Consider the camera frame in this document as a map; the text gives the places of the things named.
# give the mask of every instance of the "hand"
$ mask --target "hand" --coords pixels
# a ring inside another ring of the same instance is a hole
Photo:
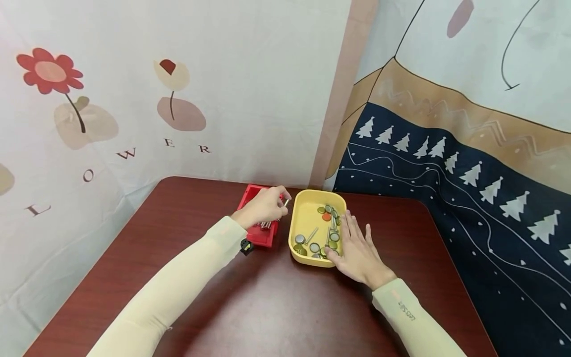
[[[291,199],[291,195],[283,186],[264,188],[256,197],[248,202],[241,210],[232,215],[244,229],[248,229],[258,222],[270,222],[288,214],[280,195]]]
[[[395,273],[379,257],[371,237],[371,226],[366,225],[363,237],[357,218],[352,216],[349,210],[341,216],[341,249],[343,256],[326,247],[327,259],[331,260],[340,272],[366,284],[371,290],[377,290],[396,279]]]

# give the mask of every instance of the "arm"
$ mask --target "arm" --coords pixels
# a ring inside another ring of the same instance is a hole
[[[411,357],[466,357],[401,279],[374,290],[373,305],[400,336]]]
[[[416,296],[381,260],[371,227],[365,236],[355,216],[341,216],[343,256],[326,248],[327,258],[340,272],[373,291],[373,305],[398,333],[411,357],[466,357],[456,342],[420,306]]]
[[[145,284],[87,356],[152,357],[165,331],[240,252],[245,237],[240,224],[222,218]]]

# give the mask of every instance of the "red plastic case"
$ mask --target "red plastic case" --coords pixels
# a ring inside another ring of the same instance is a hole
[[[255,184],[249,184],[248,187],[246,187],[244,195],[242,196],[242,200],[240,201],[238,209],[240,210],[254,197],[256,197],[258,192],[260,192],[260,190],[263,188],[267,187],[257,186]],[[269,248],[272,246],[272,242],[274,241],[274,236],[276,235],[277,230],[278,230],[277,221],[273,221],[272,224],[270,225],[270,229],[267,230],[262,230],[259,226],[253,226],[250,227],[250,229],[248,229],[248,235],[246,236],[246,239],[252,242],[252,244],[255,246],[262,246]]]

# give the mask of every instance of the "yellow tray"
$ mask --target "yellow tray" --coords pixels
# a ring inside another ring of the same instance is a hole
[[[326,204],[333,207],[339,215],[344,214],[347,210],[347,204],[343,197],[332,192],[303,190],[299,192],[295,198],[291,225],[289,226],[288,244],[291,255],[301,264],[313,265],[322,268],[331,268],[335,266],[333,262],[327,258],[312,258],[311,255],[313,253],[310,252],[309,245],[304,246],[308,253],[307,256],[301,255],[293,250],[293,246],[296,244],[295,236],[303,234],[305,238],[308,239],[315,227],[318,227],[318,230],[310,243],[318,243],[320,247],[325,246],[327,232],[331,222],[324,221],[317,209],[319,207],[324,207]],[[343,254],[340,243],[341,240],[339,240],[337,251],[339,254]]]

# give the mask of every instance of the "arm sleeve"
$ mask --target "arm sleeve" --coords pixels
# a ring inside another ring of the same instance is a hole
[[[159,340],[206,283],[240,252],[246,231],[230,217],[168,262],[131,299],[88,357],[152,357]]]
[[[398,333],[411,357],[466,357],[401,279],[375,290],[373,305]]]

